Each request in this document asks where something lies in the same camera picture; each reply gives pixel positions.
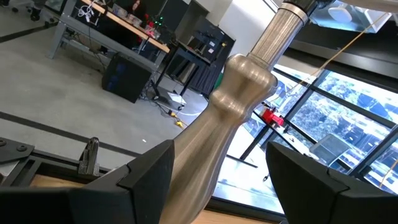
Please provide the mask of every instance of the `floor tape line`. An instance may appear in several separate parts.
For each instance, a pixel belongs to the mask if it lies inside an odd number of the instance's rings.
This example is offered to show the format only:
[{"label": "floor tape line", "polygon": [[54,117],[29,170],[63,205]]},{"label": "floor tape line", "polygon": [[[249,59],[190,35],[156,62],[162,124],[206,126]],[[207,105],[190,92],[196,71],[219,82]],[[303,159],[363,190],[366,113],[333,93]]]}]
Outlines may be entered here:
[{"label": "floor tape line", "polygon": [[[1,112],[1,111],[0,111],[0,119],[4,119],[6,121],[11,121],[13,123],[17,123],[17,124],[21,124],[21,125],[24,125],[24,126],[28,126],[28,127],[34,128],[34,129],[38,129],[38,130],[41,130],[41,131],[48,132],[48,133],[56,134],[58,136],[62,136],[62,137],[65,137],[65,138],[68,138],[68,139],[72,139],[72,140],[75,140],[75,141],[88,143],[88,141],[90,140],[89,138],[84,137],[84,136],[80,136],[78,134],[70,133],[68,131],[64,131],[64,130],[61,130],[61,129],[58,129],[58,128],[54,128],[54,127],[48,126],[46,124],[38,123],[36,121],[31,121],[29,119],[20,118],[18,116],[15,116],[15,115],[12,115],[12,114],[7,114],[7,113]],[[112,145],[107,144],[105,142],[101,142],[101,140],[100,140],[99,146],[101,148],[104,148],[104,149],[107,149],[107,150],[110,150],[110,151],[113,151],[113,152],[117,152],[117,153],[120,153],[120,154],[132,156],[132,157],[139,157],[141,155],[138,152],[132,152],[132,151],[129,151],[127,149],[122,149],[120,147],[112,146]]]},{"label": "floor tape line", "polygon": [[51,27],[56,26],[57,24],[58,24],[58,22],[54,22],[54,23],[47,24],[47,25],[44,25],[44,26],[41,26],[41,27],[31,28],[31,29],[15,32],[13,34],[8,34],[8,35],[5,35],[5,36],[2,36],[2,37],[0,37],[0,44],[4,43],[4,42],[7,42],[7,41],[10,41],[10,40],[14,40],[16,38],[24,37],[24,36],[29,35],[29,34],[40,32],[40,31],[45,30],[45,29],[49,29]]}]

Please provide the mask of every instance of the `gray floor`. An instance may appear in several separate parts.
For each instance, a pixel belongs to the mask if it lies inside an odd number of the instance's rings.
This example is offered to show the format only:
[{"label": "gray floor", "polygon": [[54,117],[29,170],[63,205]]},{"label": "gray floor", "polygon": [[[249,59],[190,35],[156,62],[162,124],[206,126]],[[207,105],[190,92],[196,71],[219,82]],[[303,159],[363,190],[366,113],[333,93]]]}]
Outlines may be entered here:
[{"label": "gray floor", "polygon": [[[148,101],[132,104],[103,91],[101,74],[90,68],[92,58],[88,59],[87,55],[73,49],[60,49],[55,59],[45,57],[54,29],[0,44],[0,111],[82,136],[96,136],[100,141],[138,153],[182,131],[173,119],[162,117],[159,109]],[[172,89],[175,83],[165,78],[161,86]],[[189,103],[179,116],[191,123],[207,101],[190,90],[185,98],[195,104]],[[13,136],[9,136],[13,129],[17,129],[16,125],[8,124],[7,129],[0,128],[0,135],[74,159],[81,153],[82,148],[54,148],[56,143],[50,140],[48,146],[37,144],[41,141],[36,140],[36,134],[14,131]]]},{"label": "gray floor", "polygon": [[[0,37],[37,27],[25,14],[10,14],[0,8]],[[14,114],[130,151],[143,153],[181,133],[174,120],[160,115],[149,101],[132,104],[100,87],[101,65],[73,49],[60,49],[55,59],[45,57],[55,28],[43,30],[0,44],[0,111]],[[180,91],[182,87],[165,78],[162,87]],[[178,114],[190,124],[206,107],[207,101],[188,90],[187,106]],[[230,153],[243,151],[252,137],[240,128]],[[0,136],[35,145],[37,149],[78,159],[85,144],[0,119]],[[283,213],[269,181],[265,156],[255,149],[263,166],[255,169],[226,158],[220,172],[215,196],[238,203]],[[98,162],[114,168],[133,157],[100,149]]]}]

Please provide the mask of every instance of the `window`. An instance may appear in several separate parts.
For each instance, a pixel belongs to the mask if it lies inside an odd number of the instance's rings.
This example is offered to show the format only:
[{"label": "window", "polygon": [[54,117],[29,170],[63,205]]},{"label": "window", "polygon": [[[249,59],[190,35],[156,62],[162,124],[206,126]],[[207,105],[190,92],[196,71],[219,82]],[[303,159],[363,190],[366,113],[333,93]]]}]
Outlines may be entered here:
[{"label": "window", "polygon": [[317,79],[317,77],[315,75],[311,76],[312,74],[299,72],[299,71],[296,71],[294,69],[285,67],[283,65],[275,65],[275,68],[279,69],[279,70],[281,70],[281,71],[283,71],[285,73],[288,73],[289,75],[291,75],[293,77],[299,78],[299,79],[301,79],[301,80],[303,80],[303,81],[305,81],[307,83],[313,83]]},{"label": "window", "polygon": [[261,147],[262,150],[264,150],[266,146],[266,140],[267,138],[273,133],[274,131],[272,129],[268,130],[266,132],[266,135],[259,141],[259,146]]},{"label": "window", "polygon": [[334,134],[345,142],[349,149],[340,158],[351,167],[358,165],[390,132],[387,127],[318,93],[311,95],[292,122],[317,141]]},{"label": "window", "polygon": [[279,136],[276,136],[276,138],[274,139],[274,140],[272,140],[273,142],[277,142],[277,143],[279,143],[279,144],[281,144],[281,145],[283,145],[283,146],[285,146],[285,147],[288,147],[289,149],[292,149],[291,148],[291,146],[289,145],[289,144],[287,144],[286,142],[285,142],[285,140],[283,140],[281,137],[279,137]]},{"label": "window", "polygon": [[[299,98],[304,94],[305,88],[302,85],[298,85],[295,81],[292,81],[276,72],[272,71],[278,79],[278,87],[274,95],[270,96],[264,102],[272,107],[276,107],[278,112],[285,116],[296,104]],[[259,105],[255,112],[260,113],[264,109],[264,106]]]},{"label": "window", "polygon": [[[369,172],[365,178],[376,187],[379,187],[383,177],[394,165],[397,159],[398,141],[392,144],[392,146],[390,146],[378,159],[376,159],[376,161],[371,164],[372,171]],[[398,165],[388,173],[381,189],[392,194],[398,194]]]},{"label": "window", "polygon": [[310,142],[307,138],[302,136],[294,128],[290,127],[289,130],[287,131],[287,133],[293,135],[294,137],[296,137],[301,143],[303,143],[308,148],[311,148],[313,146],[312,142]]},{"label": "window", "polygon": [[341,99],[398,123],[398,94],[330,72],[319,86]]},{"label": "window", "polygon": [[253,142],[254,137],[241,125],[228,148],[228,155],[239,158]]},{"label": "window", "polygon": [[250,120],[244,123],[243,126],[244,128],[246,128],[247,131],[249,131],[251,136],[255,138],[263,129],[263,127],[266,126],[266,124],[262,121],[261,118],[252,113]]}]

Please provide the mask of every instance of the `wooden board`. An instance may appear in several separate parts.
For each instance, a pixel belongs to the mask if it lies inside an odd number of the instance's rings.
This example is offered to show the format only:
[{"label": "wooden board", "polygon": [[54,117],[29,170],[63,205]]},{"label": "wooden board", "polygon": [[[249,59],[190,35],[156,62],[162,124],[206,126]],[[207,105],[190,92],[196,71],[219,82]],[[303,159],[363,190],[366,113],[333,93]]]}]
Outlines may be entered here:
[{"label": "wooden board", "polygon": [[270,224],[204,210],[192,224]]},{"label": "wooden board", "polygon": [[[91,4],[91,0],[81,0],[81,1],[86,3],[87,5]],[[98,12],[100,12],[102,14],[105,12],[105,9],[102,8],[100,5],[98,5],[97,3],[93,4],[93,9],[97,10]],[[107,12],[106,16],[108,18],[112,19],[113,21],[117,22],[118,24],[122,25],[123,27],[129,29],[131,32],[137,34],[143,40],[148,40],[148,42],[150,42],[151,44],[155,45],[160,50],[163,50],[166,53],[170,52],[170,49],[166,45],[163,45],[163,44],[159,43],[158,41],[156,41],[155,39],[149,37],[145,32],[143,32],[140,29],[137,29],[136,27],[132,26],[131,24],[126,22],[124,19],[121,19],[120,17],[114,15],[111,12]]]},{"label": "wooden board", "polygon": [[36,174],[31,187],[82,187],[84,184]]},{"label": "wooden board", "polygon": [[[44,175],[36,175],[30,185],[31,187],[82,187],[83,184],[71,182],[68,180],[47,177]],[[235,217],[221,213],[204,210],[192,224],[270,224],[250,220],[247,218]]]}]

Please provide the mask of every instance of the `computer tower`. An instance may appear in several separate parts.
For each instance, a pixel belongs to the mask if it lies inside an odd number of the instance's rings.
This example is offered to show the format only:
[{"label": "computer tower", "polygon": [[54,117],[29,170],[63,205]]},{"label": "computer tower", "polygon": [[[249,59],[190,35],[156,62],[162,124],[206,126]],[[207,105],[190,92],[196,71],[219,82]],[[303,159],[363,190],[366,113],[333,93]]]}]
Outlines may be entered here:
[{"label": "computer tower", "polygon": [[149,82],[152,70],[123,54],[116,54],[102,79],[102,88],[135,103]]}]

